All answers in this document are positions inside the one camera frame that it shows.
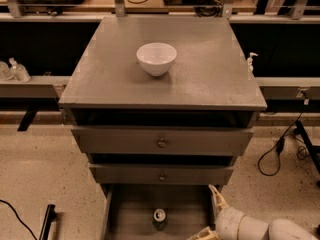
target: gray tabletop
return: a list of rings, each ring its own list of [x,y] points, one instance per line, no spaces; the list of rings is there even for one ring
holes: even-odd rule
[[[177,50],[169,72],[152,77],[136,51],[163,42]],[[259,86],[226,19],[109,16],[102,20],[61,99],[65,107],[261,111]]]

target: white bowl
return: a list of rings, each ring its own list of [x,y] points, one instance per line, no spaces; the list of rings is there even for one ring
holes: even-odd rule
[[[137,51],[141,67],[152,76],[161,76],[166,73],[176,57],[176,49],[164,43],[146,44]]]

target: workbench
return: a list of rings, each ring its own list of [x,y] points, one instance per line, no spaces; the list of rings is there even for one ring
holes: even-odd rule
[[[161,77],[136,58],[151,42],[178,53]],[[212,224],[208,184],[228,183],[266,109],[228,21],[186,16],[104,18],[59,104],[105,191],[108,239],[185,239]]]

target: floor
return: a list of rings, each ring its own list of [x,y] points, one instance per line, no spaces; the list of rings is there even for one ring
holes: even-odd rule
[[[62,125],[59,115],[39,113],[27,131],[18,132],[22,115],[0,113],[0,199],[15,207],[37,237],[47,205],[55,204],[57,220],[49,239],[100,239],[105,196],[87,168],[87,158],[79,151],[71,126]],[[237,160],[222,195],[229,205],[247,215],[266,222],[288,218],[315,235],[320,224],[320,188],[316,185],[320,175],[310,157],[297,158],[301,143],[286,137],[277,175],[264,176],[257,167],[261,155],[273,147],[296,116],[260,117],[254,137]],[[303,115],[301,120],[313,144],[320,145],[319,116]],[[275,170],[274,153],[265,158],[262,167],[268,173]],[[3,203],[0,239],[33,239]]]

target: concrete floor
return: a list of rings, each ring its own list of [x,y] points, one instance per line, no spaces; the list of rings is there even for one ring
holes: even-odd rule
[[[259,157],[270,149],[294,120],[279,114],[261,117],[245,154],[222,194],[229,205],[258,219],[293,220],[315,235],[320,224],[320,176],[311,158],[299,160],[300,145],[286,138],[281,155],[282,167],[273,177],[257,169]],[[59,116],[39,113],[25,132],[17,132],[21,115],[0,114],[0,199],[10,202],[21,219],[38,237],[48,204],[55,204],[57,220],[49,239],[100,239],[105,196],[87,168],[70,132]],[[320,145],[319,117],[302,118],[313,144]],[[264,169],[271,172],[276,164],[269,155]],[[18,222],[7,205],[0,203],[0,239],[29,240],[30,233]]]

